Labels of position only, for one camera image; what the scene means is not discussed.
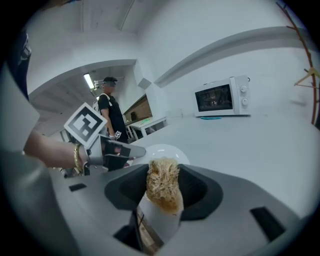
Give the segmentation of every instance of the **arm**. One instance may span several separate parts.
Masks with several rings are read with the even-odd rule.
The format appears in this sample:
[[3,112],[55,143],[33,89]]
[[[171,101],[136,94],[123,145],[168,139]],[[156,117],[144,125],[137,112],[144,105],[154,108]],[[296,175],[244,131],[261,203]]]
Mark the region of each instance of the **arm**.
[[112,123],[111,123],[111,120],[110,120],[110,117],[109,117],[109,109],[108,108],[101,109],[101,114],[107,120],[106,127],[109,130],[109,134],[111,136],[115,136],[115,131],[114,131],[113,127],[112,127]]
[[[75,145],[69,142],[59,142],[52,138],[32,131],[24,147],[27,155],[36,157],[43,161],[47,167],[74,168]],[[87,161],[83,146],[79,149],[80,162],[83,165]]]

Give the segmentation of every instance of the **dark clothing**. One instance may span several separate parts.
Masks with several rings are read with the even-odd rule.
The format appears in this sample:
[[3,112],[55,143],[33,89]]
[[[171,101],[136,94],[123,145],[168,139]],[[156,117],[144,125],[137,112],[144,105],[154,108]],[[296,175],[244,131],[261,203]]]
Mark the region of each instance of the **dark clothing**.
[[7,56],[8,67],[11,74],[24,94],[29,100],[27,92],[27,72],[29,67],[29,61],[31,56],[31,50],[28,46],[28,35],[26,30],[23,29],[15,39],[9,54]]
[[103,94],[100,95],[98,100],[100,114],[101,114],[101,110],[109,109],[109,118],[110,118],[111,125],[114,132],[115,133],[117,131],[121,132],[121,136],[117,141],[128,143],[126,126],[125,126],[124,119],[122,117],[121,110],[119,108],[119,104],[117,103],[116,99],[113,96],[109,95],[109,97],[110,97],[110,103],[112,104],[112,106],[110,106],[107,96]]

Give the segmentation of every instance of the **black t-shirt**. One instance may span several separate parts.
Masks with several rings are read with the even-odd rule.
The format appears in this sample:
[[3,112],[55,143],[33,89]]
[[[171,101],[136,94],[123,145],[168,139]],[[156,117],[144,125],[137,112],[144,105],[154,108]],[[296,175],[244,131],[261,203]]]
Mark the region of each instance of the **black t-shirt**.
[[124,119],[122,117],[121,110],[119,108],[119,104],[113,96],[109,95],[109,98],[112,106],[110,106],[109,100],[106,95],[103,95],[103,94],[100,95],[98,100],[99,109],[100,110],[109,109],[109,118],[110,118],[114,132],[116,131],[121,132],[121,136],[118,139],[118,141],[127,143],[128,137],[126,133],[126,126],[125,126]]

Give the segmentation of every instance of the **ceiling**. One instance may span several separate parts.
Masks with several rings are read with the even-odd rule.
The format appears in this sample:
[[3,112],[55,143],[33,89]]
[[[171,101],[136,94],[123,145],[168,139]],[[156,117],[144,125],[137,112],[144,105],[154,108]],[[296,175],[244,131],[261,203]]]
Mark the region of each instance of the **ceiling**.
[[[117,83],[117,88],[119,88],[123,84],[126,68],[127,66],[111,66],[92,70],[89,74],[92,82],[103,80],[108,76],[120,78]],[[117,98],[117,88],[113,94],[115,98]],[[96,95],[98,96],[101,92],[101,89],[97,90]],[[50,136],[61,130],[71,114],[83,103],[86,102],[92,106],[94,101],[96,98],[91,94],[83,73],[60,81],[30,100],[32,106],[40,114],[35,129]]]

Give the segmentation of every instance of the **white plate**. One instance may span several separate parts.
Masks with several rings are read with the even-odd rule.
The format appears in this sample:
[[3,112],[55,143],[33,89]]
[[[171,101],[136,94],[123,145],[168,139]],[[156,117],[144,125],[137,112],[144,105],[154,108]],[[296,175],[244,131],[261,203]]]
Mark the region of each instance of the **white plate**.
[[178,164],[190,165],[189,159],[179,148],[168,144],[156,144],[147,147],[145,155],[136,158],[132,165],[149,164],[150,160],[157,158],[173,158]]

